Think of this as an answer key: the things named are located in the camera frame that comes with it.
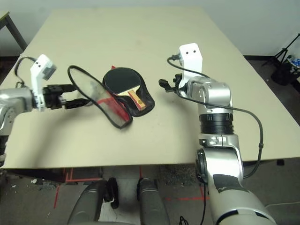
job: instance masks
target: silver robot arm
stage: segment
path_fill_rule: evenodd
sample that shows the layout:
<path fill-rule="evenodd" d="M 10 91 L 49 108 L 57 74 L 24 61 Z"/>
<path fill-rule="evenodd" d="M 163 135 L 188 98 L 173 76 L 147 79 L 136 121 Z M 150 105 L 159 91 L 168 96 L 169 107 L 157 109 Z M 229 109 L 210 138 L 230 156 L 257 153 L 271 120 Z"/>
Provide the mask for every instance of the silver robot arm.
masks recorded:
<path fill-rule="evenodd" d="M 202 56 L 197 44 L 182 45 L 180 53 L 170 58 L 180 60 L 185 70 L 175 76 L 174 88 L 166 80 L 159 81 L 167 92 L 175 91 L 186 99 L 206 104 L 232 107 L 228 85 L 201 73 Z M 202 147 L 196 154 L 196 173 L 199 181 L 208 186 L 214 224 L 276 224 L 260 200 L 242 186 L 243 164 L 239 139 L 233 130 L 233 111 L 198 104 L 198 112 Z"/>
<path fill-rule="evenodd" d="M 45 108 L 58 109 L 64 106 L 65 109 L 71 109 L 89 103 L 89 100 L 83 98 L 66 101 L 62 97 L 63 93 L 76 90 L 71 84 L 42 88 L 42 79 L 48 80 L 55 69 L 53 63 L 41 55 L 30 69 L 32 90 L 28 87 L 0 90 L 0 167 L 4 165 L 6 143 L 17 115 L 31 112 L 35 108 L 42 112 Z"/>

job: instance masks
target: floor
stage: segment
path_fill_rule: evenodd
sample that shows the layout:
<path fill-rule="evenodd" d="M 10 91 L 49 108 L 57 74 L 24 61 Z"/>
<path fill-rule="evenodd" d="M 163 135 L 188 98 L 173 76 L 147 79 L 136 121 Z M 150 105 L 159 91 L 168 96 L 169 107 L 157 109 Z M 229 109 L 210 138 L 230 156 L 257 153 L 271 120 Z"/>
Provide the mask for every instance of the floor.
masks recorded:
<path fill-rule="evenodd" d="M 269 85 L 295 120 L 300 122 L 299 93 L 291 86 L 280 86 L 270 79 L 273 66 L 261 67 L 261 61 L 249 62 Z M 243 186 L 267 206 L 279 225 L 300 224 L 300 158 L 285 159 L 284 166 L 276 161 L 260 165 L 257 173 L 243 181 Z M 104 178 L 116 177 L 120 189 L 120 207 L 113 210 L 105 203 L 100 221 L 122 221 L 139 225 L 139 203 L 136 185 L 140 177 L 139 166 L 104 167 Z M 172 225 L 182 215 L 190 225 L 199 224 L 203 212 L 203 194 L 193 175 L 194 165 L 142 166 L 143 177 L 158 180 L 158 188 Z M 57 187 L 50 183 L 33 184 L 32 179 L 9 177 L 1 190 L 1 225 L 63 225 L 86 185 L 61 185 L 54 208 Z M 211 225 L 208 196 L 204 225 Z"/>

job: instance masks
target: black cable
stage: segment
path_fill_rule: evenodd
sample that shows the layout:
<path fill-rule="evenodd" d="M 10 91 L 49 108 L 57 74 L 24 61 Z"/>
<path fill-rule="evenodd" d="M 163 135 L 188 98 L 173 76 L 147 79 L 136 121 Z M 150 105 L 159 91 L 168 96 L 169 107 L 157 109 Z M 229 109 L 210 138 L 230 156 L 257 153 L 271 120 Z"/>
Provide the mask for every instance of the black cable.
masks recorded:
<path fill-rule="evenodd" d="M 204 192 L 203 193 L 203 197 L 204 197 L 204 199 L 203 199 L 203 213 L 202 213 L 202 219 L 201 219 L 200 225 L 202 225 L 203 222 L 204 222 L 205 211 L 206 211 L 206 185 L 205 184 L 204 184 L 203 192 Z"/>
<path fill-rule="evenodd" d="M 18 88 L 19 85 L 21 85 L 20 88 L 28 88 L 28 87 L 25 85 L 24 80 L 23 80 L 21 77 L 19 77 L 19 75 L 18 75 L 18 69 L 19 69 L 19 66 L 20 66 L 21 62 L 22 62 L 24 59 L 29 59 L 29 60 L 31 60 L 31 61 L 33 61 L 33 62 L 35 62 L 35 61 L 37 60 L 37 59 L 35 59 L 35 58 L 33 58 L 33 57 L 22 57 L 22 58 L 20 58 L 20 59 L 17 61 L 17 63 L 15 64 L 14 72 L 15 72 L 16 77 L 18 77 L 18 78 L 20 79 L 20 81 L 18 81 L 18 82 L 15 84 L 15 88 Z"/>
<path fill-rule="evenodd" d="M 258 147 L 259 147 L 258 157 L 257 157 L 257 161 L 256 161 L 254 169 L 249 174 L 245 175 L 244 178 L 248 178 L 248 177 L 252 176 L 256 172 L 256 170 L 257 170 L 257 168 L 258 168 L 258 166 L 260 164 L 261 157 L 262 157 L 262 151 L 263 151 L 263 126 L 262 126 L 261 121 L 258 119 L 258 117 L 253 112 L 250 112 L 250 111 L 245 110 L 245 109 L 239 109 L 239 108 L 234 108 L 234 107 L 229 107 L 229 106 L 223 106 L 223 105 L 214 105 L 214 104 L 209 104 L 209 103 L 205 103 L 205 102 L 200 102 L 200 101 L 197 101 L 197 100 L 189 99 L 187 97 L 183 97 L 180 94 L 180 90 L 177 90 L 177 95 L 180 98 L 183 98 L 185 100 L 189 100 L 189 101 L 192 101 L 192 102 L 196 102 L 198 104 L 202 104 L 202 105 L 206 105 L 206 106 L 211 106 L 211 107 L 215 107 L 215 108 L 230 109 L 230 110 L 235 110 L 235 111 L 247 113 L 247 114 L 251 115 L 256 120 L 256 122 L 258 123 L 259 133 L 260 133 L 260 142 L 258 144 Z"/>
<path fill-rule="evenodd" d="M 204 77 L 209 78 L 209 76 L 207 76 L 207 75 L 205 75 L 205 74 L 203 74 L 203 73 L 200 73 L 200 72 L 197 72 L 197 71 L 193 71 L 193 70 L 190 70 L 190 69 L 185 69 L 185 68 L 183 68 L 183 67 L 177 66 L 177 65 L 175 65 L 175 64 L 173 64 L 173 63 L 170 62 L 170 60 L 178 60 L 178 59 L 179 59 L 179 55 L 172 55 L 171 57 L 169 57 L 169 58 L 167 59 L 167 62 L 168 62 L 172 67 L 175 67 L 175 68 L 177 68 L 177 69 L 182 69 L 182 70 L 185 70 L 185 71 L 188 71 L 188 72 L 191 72 L 191 73 L 195 73 L 195 74 L 199 74 L 199 75 L 201 75 L 201 76 L 204 76 Z"/>
<path fill-rule="evenodd" d="M 203 225 L 204 218 L 205 218 L 205 211 L 206 211 L 206 186 L 205 186 L 205 184 L 204 184 L 203 191 L 204 191 L 204 193 L 203 193 L 203 198 L 204 198 L 203 199 L 203 213 L 202 213 L 202 219 L 201 219 L 200 225 Z M 188 221 L 183 216 L 180 216 L 179 225 L 189 225 L 189 224 L 188 224 Z"/>
<path fill-rule="evenodd" d="M 179 225 L 189 225 L 189 224 L 188 221 L 183 216 L 180 216 Z"/>

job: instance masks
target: beige table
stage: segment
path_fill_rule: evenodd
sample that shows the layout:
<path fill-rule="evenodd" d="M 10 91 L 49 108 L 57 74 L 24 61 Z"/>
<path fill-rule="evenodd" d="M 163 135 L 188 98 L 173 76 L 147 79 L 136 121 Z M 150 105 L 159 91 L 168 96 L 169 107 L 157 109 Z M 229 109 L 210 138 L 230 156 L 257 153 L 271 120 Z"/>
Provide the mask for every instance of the beige table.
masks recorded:
<path fill-rule="evenodd" d="M 34 110 L 17 117 L 7 144 L 5 168 L 192 163 L 199 148 L 197 105 L 165 93 L 158 80 L 179 70 L 166 58 L 196 42 L 203 72 L 229 84 L 233 105 L 262 121 L 262 159 L 299 157 L 300 127 L 241 53 L 199 7 L 137 7 L 55 10 L 21 56 L 46 54 L 58 69 L 47 84 L 70 83 L 67 68 L 81 66 L 102 80 L 111 65 L 130 67 L 145 79 L 156 106 L 124 130 L 96 107 Z M 19 75 L 30 84 L 31 62 Z M 14 87 L 13 71 L 2 88 Z M 234 113 L 243 160 L 256 160 L 258 126 Z"/>

